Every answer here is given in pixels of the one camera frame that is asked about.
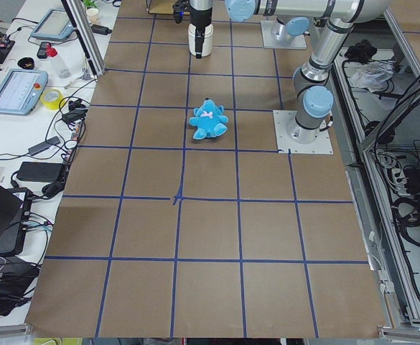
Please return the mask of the blue plush toy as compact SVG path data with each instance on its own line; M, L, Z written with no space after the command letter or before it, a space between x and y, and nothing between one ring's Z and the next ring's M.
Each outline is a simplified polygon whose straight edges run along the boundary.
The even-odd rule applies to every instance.
M193 139L215 138L227 132L228 117L223 114L224 106L216 105L214 100L206 98L199 108L194 108L194 116L189 124L196 127Z

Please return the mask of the clear bottle red cap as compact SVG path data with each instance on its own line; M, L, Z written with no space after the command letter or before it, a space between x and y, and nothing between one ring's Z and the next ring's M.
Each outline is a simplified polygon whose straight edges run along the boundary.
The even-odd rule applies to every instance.
M50 43L47 43L46 54L53 68L55 69L56 74L60 78L69 78L71 76L70 70L65 64L64 60Z

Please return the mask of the far teach pendant tablet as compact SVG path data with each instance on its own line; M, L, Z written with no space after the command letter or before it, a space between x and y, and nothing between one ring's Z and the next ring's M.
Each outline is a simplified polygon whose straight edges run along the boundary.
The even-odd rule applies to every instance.
M64 9L50 9L37 23L30 36L38 40L62 42L73 33L73 26Z

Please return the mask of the teach pendant tablet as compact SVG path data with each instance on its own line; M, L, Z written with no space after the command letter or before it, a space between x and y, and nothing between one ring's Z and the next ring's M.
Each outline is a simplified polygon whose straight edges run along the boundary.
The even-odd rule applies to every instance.
M62 42L73 33L73 26L64 9L50 9L37 23L30 36L38 40Z
M0 85L0 114L28 115L37 105L47 82L46 71L11 69Z

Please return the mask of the yellow tape roll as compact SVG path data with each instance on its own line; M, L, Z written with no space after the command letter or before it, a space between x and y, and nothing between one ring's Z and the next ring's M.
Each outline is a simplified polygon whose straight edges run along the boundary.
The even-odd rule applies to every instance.
M59 90L51 88L45 90L39 99L46 109L58 110L63 100L63 94Z

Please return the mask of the black cloth bundle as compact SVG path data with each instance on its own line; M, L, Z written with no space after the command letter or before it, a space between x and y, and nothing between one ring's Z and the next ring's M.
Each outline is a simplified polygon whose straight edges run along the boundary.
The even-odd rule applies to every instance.
M355 45L350 46L344 56L350 62L367 64L372 60L377 51L378 49L372 46L368 40L361 40Z

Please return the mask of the black small bowl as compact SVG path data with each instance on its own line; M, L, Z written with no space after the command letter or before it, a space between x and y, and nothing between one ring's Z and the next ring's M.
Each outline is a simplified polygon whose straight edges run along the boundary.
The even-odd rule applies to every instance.
M25 70L33 70L35 67L34 59L32 57L23 57L19 59L17 65Z

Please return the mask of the crumpled white cloth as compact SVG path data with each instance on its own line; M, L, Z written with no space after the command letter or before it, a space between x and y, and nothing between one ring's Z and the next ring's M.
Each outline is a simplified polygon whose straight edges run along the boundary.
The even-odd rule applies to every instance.
M365 88L371 93L383 91L394 74L394 67L388 63L371 62L356 69L350 76L350 85Z

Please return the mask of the near teach pendant tablet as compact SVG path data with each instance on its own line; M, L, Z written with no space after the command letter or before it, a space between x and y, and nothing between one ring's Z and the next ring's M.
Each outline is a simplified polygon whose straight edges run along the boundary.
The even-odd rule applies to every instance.
M0 85L0 114L28 115L37 105L47 82L46 71L11 69Z

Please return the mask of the grey small adapter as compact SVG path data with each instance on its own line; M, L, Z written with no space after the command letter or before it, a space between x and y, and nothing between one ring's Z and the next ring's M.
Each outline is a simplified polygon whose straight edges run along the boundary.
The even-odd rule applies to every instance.
M43 142L40 142L39 144L36 144L28 149L28 154L30 156L38 155L41 152L44 152L45 150L48 150L51 147L58 146L60 143L60 138L58 136L53 136L49 139L46 139Z

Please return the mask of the black power adapter brick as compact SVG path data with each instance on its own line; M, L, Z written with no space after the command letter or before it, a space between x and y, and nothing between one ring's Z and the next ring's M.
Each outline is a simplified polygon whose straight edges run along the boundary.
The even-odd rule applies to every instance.
M63 164L54 162L23 162L18 170L17 179L27 182L55 182L62 173Z

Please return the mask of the black laptop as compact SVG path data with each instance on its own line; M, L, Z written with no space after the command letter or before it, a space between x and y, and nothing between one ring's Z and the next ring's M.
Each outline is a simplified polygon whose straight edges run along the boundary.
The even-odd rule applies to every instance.
M0 257L22 252L31 205L29 189L0 186Z

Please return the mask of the aluminium frame post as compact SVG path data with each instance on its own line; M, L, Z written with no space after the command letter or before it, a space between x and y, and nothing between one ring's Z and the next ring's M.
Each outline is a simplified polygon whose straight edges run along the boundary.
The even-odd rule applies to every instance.
M82 1L61 0L61 3L78 36L92 74L94 76L103 75L106 68L105 63L87 19Z

